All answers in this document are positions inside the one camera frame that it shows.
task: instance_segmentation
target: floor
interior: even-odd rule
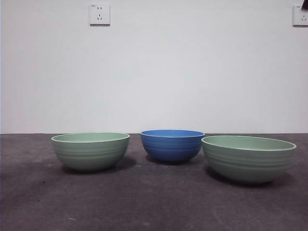
[[[137,134],[116,167],[78,173],[56,159],[51,136],[1,135],[1,231],[308,230],[308,134],[258,135],[297,149],[286,174],[256,186],[216,174],[202,152],[157,163]]]

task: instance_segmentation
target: ridged bowl exterior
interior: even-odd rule
[[[218,147],[203,142],[208,164],[217,173],[243,183],[273,181],[290,166],[292,150],[258,151]]]
[[[201,150],[202,137],[155,137],[141,133],[141,141],[146,152],[163,163],[189,161]]]
[[[112,167],[124,156],[129,137],[116,141],[69,143],[51,141],[63,165],[78,171],[97,171]]]

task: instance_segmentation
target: bowl rim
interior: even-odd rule
[[[144,134],[144,132],[147,132],[147,131],[192,131],[192,132],[198,132],[198,133],[202,133],[202,134],[197,135],[197,136],[155,136],[155,135]],[[194,137],[204,137],[205,133],[201,132],[201,131],[184,130],[184,129],[153,129],[153,130],[142,131],[142,132],[140,132],[140,135],[149,136],[149,137],[159,137],[159,138],[194,138]]]
[[[231,148],[229,146],[223,146],[223,145],[216,145],[216,144],[212,144],[209,142],[206,142],[205,139],[209,138],[209,137],[252,137],[252,138],[261,138],[261,139],[265,139],[265,140],[273,140],[273,141],[281,141],[281,142],[285,142],[288,144],[291,144],[293,147],[292,148],[282,148],[282,149],[257,149],[257,148]],[[221,136],[207,136],[201,139],[202,143],[208,144],[208,145],[212,145],[212,146],[216,146],[216,147],[220,147],[220,148],[227,148],[227,149],[234,149],[234,150],[246,150],[246,151],[260,151],[260,152],[278,152],[278,151],[288,151],[288,150],[293,150],[296,148],[296,145],[294,143],[288,142],[288,141],[283,141],[283,140],[278,140],[278,139],[272,139],[272,138],[266,138],[266,137],[258,137],[258,136],[233,136],[233,135],[221,135]]]
[[[113,140],[107,140],[107,141],[59,141],[55,140],[55,138],[60,137],[60,136],[67,136],[67,135],[82,135],[82,134],[122,134],[122,135],[127,135],[127,137],[121,138],[121,139],[113,139]],[[80,133],[67,133],[67,134],[61,134],[61,135],[56,135],[51,137],[51,140],[54,142],[61,142],[61,143],[102,143],[102,142],[110,142],[110,141],[121,141],[128,139],[130,135],[126,133],[121,133],[121,132],[80,132]]]

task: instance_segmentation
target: outlet plate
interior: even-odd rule
[[[110,25],[110,4],[92,4],[89,6],[90,26]]]
[[[308,11],[302,11],[302,6],[293,7],[293,26],[308,26]]]

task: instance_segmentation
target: ceramic bowl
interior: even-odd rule
[[[54,136],[54,151],[63,165],[79,171],[97,171],[115,165],[125,154],[129,135],[75,133]]]
[[[149,130],[141,133],[146,152],[154,159],[166,163],[187,162],[202,147],[203,132],[188,130]]]
[[[264,183],[289,167],[296,145],[249,136],[209,136],[202,139],[208,164],[217,173],[243,183]]]

